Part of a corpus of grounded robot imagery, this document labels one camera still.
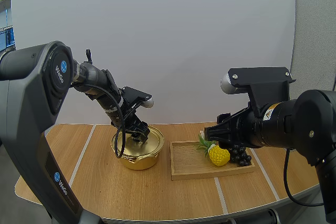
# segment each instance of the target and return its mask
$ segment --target robotic arm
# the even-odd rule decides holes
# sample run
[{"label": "robotic arm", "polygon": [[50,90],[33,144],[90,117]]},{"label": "robotic arm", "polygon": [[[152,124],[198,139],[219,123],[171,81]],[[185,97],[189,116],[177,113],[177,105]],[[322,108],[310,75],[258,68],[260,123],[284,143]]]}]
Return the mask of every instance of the robotic arm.
[{"label": "robotic arm", "polygon": [[53,223],[103,223],[81,206],[44,134],[55,124],[71,84],[97,100],[113,126],[124,121],[125,131],[135,141],[144,143],[149,133],[135,109],[153,106],[152,96],[129,87],[118,89],[111,73],[93,66],[89,51],[87,55],[89,60],[79,64],[69,47],[54,41],[0,56],[0,140]]},{"label": "robotic arm", "polygon": [[[248,93],[250,102],[233,115],[219,115],[216,126],[204,129],[205,138],[218,141],[221,148],[286,148],[287,162],[289,149],[295,148],[315,166],[326,219],[336,223],[336,93],[308,90],[289,100],[294,81],[287,68],[230,69],[221,81],[222,90]],[[286,166],[284,178],[286,188]]]}]

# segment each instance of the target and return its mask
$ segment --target gray robotic arm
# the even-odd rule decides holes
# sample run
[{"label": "gray robotic arm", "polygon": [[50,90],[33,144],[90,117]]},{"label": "gray robotic arm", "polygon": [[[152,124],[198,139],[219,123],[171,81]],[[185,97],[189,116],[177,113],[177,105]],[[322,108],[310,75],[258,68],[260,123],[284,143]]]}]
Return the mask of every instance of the gray robotic arm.
[{"label": "gray robotic arm", "polygon": [[[152,106],[151,95],[128,87],[118,89],[108,70],[99,70],[90,61],[77,63],[70,48],[60,41],[0,56],[0,140],[54,221],[103,223],[99,216],[83,209],[44,135],[55,124],[71,84],[97,100],[115,127],[120,126],[120,117],[127,115],[126,132],[135,140],[146,141],[147,124],[135,116],[134,106]],[[111,95],[120,104],[122,115],[108,99]]]}]

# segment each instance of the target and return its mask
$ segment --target wooden tray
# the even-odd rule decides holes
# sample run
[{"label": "wooden tray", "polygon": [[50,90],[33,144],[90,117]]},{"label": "wooden tray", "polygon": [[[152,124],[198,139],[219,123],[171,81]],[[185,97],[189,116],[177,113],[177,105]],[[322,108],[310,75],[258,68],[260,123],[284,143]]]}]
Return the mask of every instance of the wooden tray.
[{"label": "wooden tray", "polygon": [[172,180],[223,177],[256,170],[252,156],[251,165],[240,167],[228,162],[224,166],[215,166],[209,156],[204,157],[203,150],[197,150],[198,141],[170,142]]}]

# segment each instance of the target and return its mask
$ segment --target yellow pineapple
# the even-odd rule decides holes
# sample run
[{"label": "yellow pineapple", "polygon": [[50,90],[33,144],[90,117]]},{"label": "yellow pineapple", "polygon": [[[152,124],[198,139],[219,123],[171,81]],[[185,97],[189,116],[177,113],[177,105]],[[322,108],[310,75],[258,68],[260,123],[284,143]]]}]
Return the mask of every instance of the yellow pineapple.
[{"label": "yellow pineapple", "polygon": [[216,145],[216,141],[205,141],[204,138],[198,135],[200,140],[198,150],[204,149],[205,156],[209,154],[209,158],[216,166],[223,166],[230,160],[230,153],[226,149],[221,149],[218,145]]}]

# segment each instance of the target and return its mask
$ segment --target gold pot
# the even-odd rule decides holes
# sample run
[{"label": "gold pot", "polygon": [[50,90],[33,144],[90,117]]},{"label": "gold pot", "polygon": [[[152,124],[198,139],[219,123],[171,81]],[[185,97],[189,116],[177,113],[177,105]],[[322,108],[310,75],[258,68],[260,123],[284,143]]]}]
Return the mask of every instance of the gold pot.
[{"label": "gold pot", "polygon": [[[121,163],[132,170],[145,170],[155,165],[159,158],[159,152],[164,144],[164,137],[162,133],[152,127],[148,126],[150,133],[145,143],[135,142],[131,134],[126,134],[125,150],[120,159]],[[113,136],[111,147],[114,152],[114,142],[116,135]],[[118,150],[120,151],[122,145],[122,133],[118,136]]]}]

